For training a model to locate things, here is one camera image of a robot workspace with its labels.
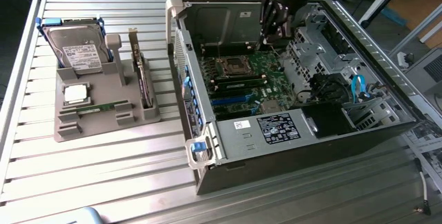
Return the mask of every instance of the hard drive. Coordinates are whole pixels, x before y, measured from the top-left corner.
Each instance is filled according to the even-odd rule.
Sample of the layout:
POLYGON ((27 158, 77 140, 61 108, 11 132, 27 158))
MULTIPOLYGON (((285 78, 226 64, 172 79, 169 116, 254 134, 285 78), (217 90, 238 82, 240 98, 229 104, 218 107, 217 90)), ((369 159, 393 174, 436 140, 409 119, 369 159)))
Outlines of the hard drive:
POLYGON ((103 20, 50 18, 42 25, 39 22, 38 28, 50 42, 59 68, 73 67, 78 75, 101 72, 102 63, 113 61, 105 43, 103 20))

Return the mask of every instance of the blue ram slot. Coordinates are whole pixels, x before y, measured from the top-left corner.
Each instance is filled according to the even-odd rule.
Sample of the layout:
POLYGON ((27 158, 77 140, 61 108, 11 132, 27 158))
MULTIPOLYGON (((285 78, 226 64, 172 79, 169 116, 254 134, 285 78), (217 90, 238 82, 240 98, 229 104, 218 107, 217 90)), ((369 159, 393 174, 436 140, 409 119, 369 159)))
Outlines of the blue ram slot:
POLYGON ((232 103, 240 103, 240 102, 248 102, 249 96, 238 96, 232 98, 224 98, 213 100, 213 105, 224 105, 224 104, 232 104, 232 103))

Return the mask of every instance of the sticker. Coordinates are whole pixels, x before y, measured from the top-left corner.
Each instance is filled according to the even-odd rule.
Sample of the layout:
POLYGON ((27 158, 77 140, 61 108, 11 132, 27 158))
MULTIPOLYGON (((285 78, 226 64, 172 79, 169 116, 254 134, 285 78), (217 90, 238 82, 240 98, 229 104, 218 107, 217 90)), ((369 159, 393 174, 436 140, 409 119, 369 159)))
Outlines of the sticker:
POLYGON ((102 67, 94 44, 63 47, 63 51, 67 55, 74 70, 86 70, 102 67))
POLYGON ((244 129, 250 127, 250 122, 248 120, 241 122, 234 122, 234 125, 236 125, 236 129, 244 129))
POLYGON ((252 12, 241 12, 240 13, 240 18, 249 18, 252 17, 252 12))
POLYGON ((238 88, 238 87, 245 87, 246 85, 242 84, 234 84, 234 85, 228 85, 226 88, 238 88))
POLYGON ((81 111, 81 112, 78 112, 78 114, 89 114, 89 113, 95 113, 95 112, 99 112, 99 109, 90 109, 86 111, 81 111))
POLYGON ((289 113, 262 117, 257 120, 269 144, 301 138, 289 113))
POLYGON ((261 89, 261 92, 262 92, 262 94, 264 94, 264 97, 268 97, 268 94, 266 94, 266 91, 265 91, 264 88, 261 89))

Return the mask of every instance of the metal slats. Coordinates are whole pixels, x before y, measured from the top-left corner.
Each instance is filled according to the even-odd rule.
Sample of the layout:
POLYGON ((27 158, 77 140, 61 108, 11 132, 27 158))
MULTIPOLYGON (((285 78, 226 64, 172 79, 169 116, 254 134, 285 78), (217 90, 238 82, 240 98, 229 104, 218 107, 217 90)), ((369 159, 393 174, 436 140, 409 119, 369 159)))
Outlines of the metal slats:
MULTIPOLYGON (((164 121, 57 143, 57 60, 34 33, 9 135, 2 223, 47 223, 93 206, 106 223, 412 223, 423 201, 412 151, 393 139, 368 153, 232 189, 196 195, 165 33, 166 0, 47 0, 45 18, 101 14, 109 33, 137 27, 164 121)), ((433 213, 442 213, 431 191, 433 213)))

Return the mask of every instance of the white label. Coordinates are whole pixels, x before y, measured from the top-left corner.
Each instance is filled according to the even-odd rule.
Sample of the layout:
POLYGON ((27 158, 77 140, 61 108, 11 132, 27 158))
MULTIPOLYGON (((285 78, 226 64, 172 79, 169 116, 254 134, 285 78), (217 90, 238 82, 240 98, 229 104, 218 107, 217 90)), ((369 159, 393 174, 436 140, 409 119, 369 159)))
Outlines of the white label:
POLYGON ((234 122, 236 129, 244 129, 250 127, 249 121, 234 122))
POLYGON ((94 44, 63 47, 63 51, 67 55, 74 70, 86 70, 102 67, 94 44))
POLYGON ((261 92, 262 92, 262 94, 264 94, 264 97, 268 97, 268 94, 266 94, 266 91, 265 91, 264 88, 261 89, 261 92))
POLYGON ((89 113, 95 113, 95 112, 99 112, 99 109, 90 109, 86 111, 81 111, 81 112, 78 112, 78 114, 89 114, 89 113))
POLYGON ((252 12, 241 12, 240 13, 240 18, 249 18, 252 17, 252 12))

